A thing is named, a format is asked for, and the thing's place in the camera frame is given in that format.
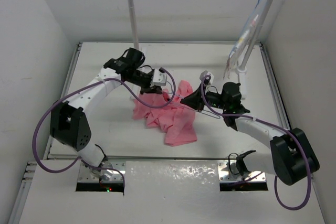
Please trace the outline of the pink t shirt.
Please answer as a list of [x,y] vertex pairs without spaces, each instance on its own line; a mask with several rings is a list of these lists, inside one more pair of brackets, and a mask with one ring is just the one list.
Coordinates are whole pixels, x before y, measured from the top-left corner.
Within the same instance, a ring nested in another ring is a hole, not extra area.
[[189,82],[179,82],[173,101],[167,106],[153,109],[134,100],[133,119],[145,119],[148,128],[158,127],[165,133],[164,144],[175,147],[197,141],[194,129],[196,112],[180,103],[181,99],[192,94]]

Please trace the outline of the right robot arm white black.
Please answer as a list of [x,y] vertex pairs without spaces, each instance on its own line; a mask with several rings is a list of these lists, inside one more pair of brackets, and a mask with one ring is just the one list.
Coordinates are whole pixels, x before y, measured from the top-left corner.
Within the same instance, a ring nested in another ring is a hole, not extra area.
[[207,90],[209,81],[200,84],[196,91],[181,100],[196,111],[208,107],[211,111],[221,109],[220,116],[227,127],[249,135],[270,149],[271,171],[286,185],[293,185],[305,178],[308,173],[320,169],[319,161],[304,131],[292,130],[263,123],[249,115],[250,111],[242,105],[240,83],[227,82],[221,93]]

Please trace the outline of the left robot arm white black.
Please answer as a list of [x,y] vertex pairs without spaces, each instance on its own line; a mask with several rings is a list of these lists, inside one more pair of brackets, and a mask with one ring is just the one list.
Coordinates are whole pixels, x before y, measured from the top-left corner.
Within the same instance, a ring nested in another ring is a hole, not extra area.
[[143,52],[129,48],[117,59],[108,60],[85,90],[60,102],[51,111],[50,135],[72,148],[87,164],[98,167],[104,160],[103,151],[91,139],[89,114],[121,83],[140,87],[141,93],[162,92],[167,74],[162,69],[143,72]]

